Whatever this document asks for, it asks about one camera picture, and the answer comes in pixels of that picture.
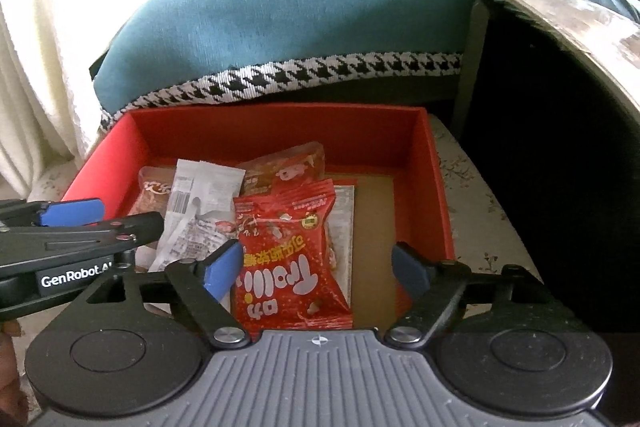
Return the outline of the person's left hand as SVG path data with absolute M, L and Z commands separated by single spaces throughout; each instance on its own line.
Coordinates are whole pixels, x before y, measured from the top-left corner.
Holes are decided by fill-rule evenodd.
M 16 320 L 1 323 L 1 425 L 25 426 L 28 423 L 28 399 L 21 388 L 14 339 L 23 335 Z

